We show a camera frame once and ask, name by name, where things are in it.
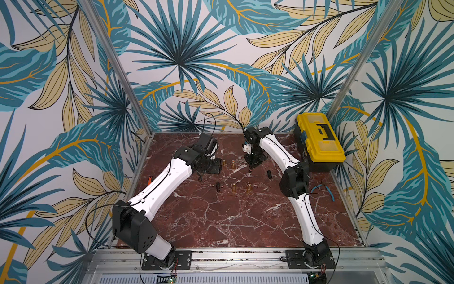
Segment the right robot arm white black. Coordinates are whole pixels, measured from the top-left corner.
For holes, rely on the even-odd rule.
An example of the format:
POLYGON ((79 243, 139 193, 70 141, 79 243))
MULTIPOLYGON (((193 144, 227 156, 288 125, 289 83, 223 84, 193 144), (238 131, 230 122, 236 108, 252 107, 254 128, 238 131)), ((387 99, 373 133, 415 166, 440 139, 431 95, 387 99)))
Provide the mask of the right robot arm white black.
POLYGON ((293 157, 268 127, 250 127, 243 130, 243 134, 242 150, 251 170, 271 158, 282 172, 279 187, 291 202, 302 232, 304 254, 299 260, 310 269, 334 268, 336 261, 310 204, 307 166, 293 157))

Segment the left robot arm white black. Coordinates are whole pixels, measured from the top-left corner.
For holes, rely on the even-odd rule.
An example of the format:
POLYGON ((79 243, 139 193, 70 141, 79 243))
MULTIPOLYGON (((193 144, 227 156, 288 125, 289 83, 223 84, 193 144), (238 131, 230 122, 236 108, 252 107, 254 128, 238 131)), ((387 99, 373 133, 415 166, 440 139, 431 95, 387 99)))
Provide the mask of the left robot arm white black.
POLYGON ((158 235, 151 222, 167 198, 194 173, 221 173, 222 160, 215 156, 217 149, 217 139, 205 133, 192 146, 177 149, 162 173, 145 189, 129 201, 113 205, 113 235, 136 253, 154 257, 161 267, 170 267, 176 249, 158 235))

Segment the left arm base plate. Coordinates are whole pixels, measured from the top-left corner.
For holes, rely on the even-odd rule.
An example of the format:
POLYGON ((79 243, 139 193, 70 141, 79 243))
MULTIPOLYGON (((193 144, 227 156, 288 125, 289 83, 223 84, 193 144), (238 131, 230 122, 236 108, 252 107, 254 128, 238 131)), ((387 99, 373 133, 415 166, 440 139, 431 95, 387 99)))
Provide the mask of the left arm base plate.
POLYGON ((143 257, 141 268, 144 271, 164 271, 170 269, 188 271, 190 270, 191 263, 191 250, 176 250, 171 251, 164 260, 157 259, 151 254, 146 253, 143 257))

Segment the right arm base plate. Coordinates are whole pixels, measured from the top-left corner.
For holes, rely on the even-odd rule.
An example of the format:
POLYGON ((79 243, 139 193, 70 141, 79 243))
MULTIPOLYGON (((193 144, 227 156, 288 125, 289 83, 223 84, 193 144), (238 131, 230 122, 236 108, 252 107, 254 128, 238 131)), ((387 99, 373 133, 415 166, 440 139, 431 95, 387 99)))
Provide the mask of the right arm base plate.
POLYGON ((336 259, 329 253, 327 256, 314 256, 305 250, 286 250, 286 263, 289 269, 334 269, 336 259))

